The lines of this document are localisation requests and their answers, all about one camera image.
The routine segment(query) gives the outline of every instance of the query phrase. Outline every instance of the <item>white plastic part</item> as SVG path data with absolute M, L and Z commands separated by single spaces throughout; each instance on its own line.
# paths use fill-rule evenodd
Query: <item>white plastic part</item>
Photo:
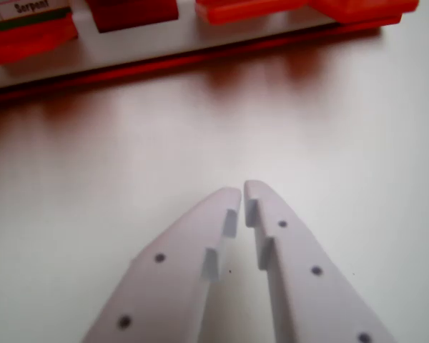
M 72 0 L 79 38 L 53 51 L 0 66 L 0 88 L 238 41 L 307 29 L 334 20 L 310 7 L 226 25 L 209 25 L 195 13 L 195 0 L 177 0 L 178 20 L 100 34 L 84 0 Z
M 84 343 L 192 343 L 209 284 L 220 276 L 223 237 L 235 237 L 239 189 L 211 194 L 132 261 Z
M 277 343 L 392 343 L 311 231 L 268 185 L 245 183 L 246 225 L 267 270 Z

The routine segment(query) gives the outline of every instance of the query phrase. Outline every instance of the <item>white table surface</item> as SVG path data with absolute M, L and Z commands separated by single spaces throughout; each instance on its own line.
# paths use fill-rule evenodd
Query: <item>white table surface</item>
M 381 34 L 0 108 L 0 343 L 79 342 L 141 248 L 251 178 L 399 342 L 429 342 L 429 0 Z M 201 342 L 272 342 L 244 218 L 230 247 Z

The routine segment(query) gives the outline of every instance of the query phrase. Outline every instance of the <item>white shelf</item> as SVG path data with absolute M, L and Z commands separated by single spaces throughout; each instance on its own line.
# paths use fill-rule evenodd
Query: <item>white shelf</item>
M 333 22 L 331 18 L 304 7 L 258 19 L 213 26 L 196 15 L 192 0 L 179 0 L 178 20 L 100 34 L 84 0 L 74 0 L 72 8 L 79 38 L 53 51 L 0 66 L 0 88 Z

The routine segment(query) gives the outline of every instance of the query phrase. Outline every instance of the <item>red plastic object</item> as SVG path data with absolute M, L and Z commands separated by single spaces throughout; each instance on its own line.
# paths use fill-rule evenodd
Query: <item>red plastic object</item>
M 99 32 L 178 19 L 177 0 L 87 0 Z
M 226 24 L 298 9 L 306 3 L 307 0 L 197 0 L 195 10 L 210 24 Z
M 339 23 L 400 16 L 415 11 L 419 0 L 197 0 L 196 11 L 211 24 L 265 16 L 309 5 Z
M 339 23 L 355 23 L 415 11 L 419 0 L 310 0 L 309 5 Z
M 112 79 L 121 79 L 128 76 L 152 73 L 160 69 L 170 69 L 187 64 L 195 64 L 211 59 L 223 58 L 234 54 L 246 54 L 257 50 L 270 49 L 277 46 L 283 46 L 299 41 L 345 34 L 352 31 L 373 29 L 376 27 L 397 24 L 401 16 L 394 16 L 376 21 L 364 21 L 356 24 L 329 24 L 306 29 L 302 31 L 290 32 L 279 36 L 265 37 L 246 41 L 242 43 L 230 44 L 229 46 L 220 46 L 217 48 L 205 49 L 202 51 L 193 51 L 186 54 L 166 56 L 149 61 L 139 61 L 132 64 L 113 66 L 100 70 L 86 71 L 83 73 L 67 76 L 54 77 L 52 79 L 30 82 L 25 85 L 10 86 L 0 89 L 0 103 L 12 101 L 37 94 L 44 94 L 60 89 L 73 88 L 86 84 L 109 81 Z
M 0 31 L 0 64 L 55 49 L 77 37 L 71 14 L 63 19 Z

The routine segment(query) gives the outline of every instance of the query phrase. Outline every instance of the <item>label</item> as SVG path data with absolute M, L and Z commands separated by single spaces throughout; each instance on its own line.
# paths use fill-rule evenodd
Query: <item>label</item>
M 69 7 L 69 0 L 0 0 L 0 21 Z

